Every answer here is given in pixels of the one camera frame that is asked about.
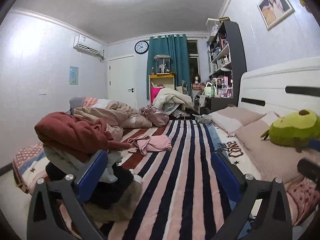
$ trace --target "striped rug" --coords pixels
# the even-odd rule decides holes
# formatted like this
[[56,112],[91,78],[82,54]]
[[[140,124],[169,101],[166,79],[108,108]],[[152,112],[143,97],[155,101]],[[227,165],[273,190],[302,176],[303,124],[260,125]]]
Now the striped rug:
[[231,208],[210,164],[207,126],[170,121],[164,128],[127,130],[123,141],[140,134],[167,135],[172,151],[124,158],[122,166],[143,178],[141,200],[130,221],[100,230],[109,240],[211,239]]

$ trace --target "bottle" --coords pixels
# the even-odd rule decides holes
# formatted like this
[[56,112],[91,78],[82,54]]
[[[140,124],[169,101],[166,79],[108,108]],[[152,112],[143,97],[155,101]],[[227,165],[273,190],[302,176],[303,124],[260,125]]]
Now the bottle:
[[214,97],[214,85],[212,83],[212,86],[211,86],[211,96]]

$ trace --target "picture frame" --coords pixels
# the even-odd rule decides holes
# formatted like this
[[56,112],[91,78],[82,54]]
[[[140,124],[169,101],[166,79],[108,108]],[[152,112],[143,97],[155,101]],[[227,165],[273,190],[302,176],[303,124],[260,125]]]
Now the picture frame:
[[289,0],[261,0],[258,9],[268,31],[294,12]]

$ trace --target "wall clock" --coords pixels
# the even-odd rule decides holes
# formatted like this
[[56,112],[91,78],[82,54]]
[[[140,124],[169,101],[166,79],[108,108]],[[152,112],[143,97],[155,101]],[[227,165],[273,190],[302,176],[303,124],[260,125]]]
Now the wall clock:
[[138,54],[145,54],[149,50],[149,43],[146,41],[139,41],[134,47],[134,50]]

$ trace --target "black shelving unit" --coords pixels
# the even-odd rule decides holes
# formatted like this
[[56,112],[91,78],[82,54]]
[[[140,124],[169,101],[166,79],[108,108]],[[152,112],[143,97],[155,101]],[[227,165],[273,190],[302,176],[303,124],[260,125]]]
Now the black shelving unit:
[[[213,38],[213,41],[210,44],[210,49],[215,47],[214,41],[218,36],[226,36],[228,40],[228,50],[230,52],[231,62],[223,66],[231,70],[231,72],[224,72],[221,69],[218,69],[209,77],[218,77],[220,75],[228,76],[230,80],[232,75],[233,80],[233,98],[209,98],[208,103],[211,106],[210,112],[214,112],[223,108],[226,108],[228,105],[238,106],[239,94],[240,94],[240,82],[243,73],[247,72],[247,66],[245,62],[244,48],[241,38],[241,33],[239,26],[236,22],[224,21],[221,24],[218,33]],[[227,54],[226,51],[221,51],[219,54]]]

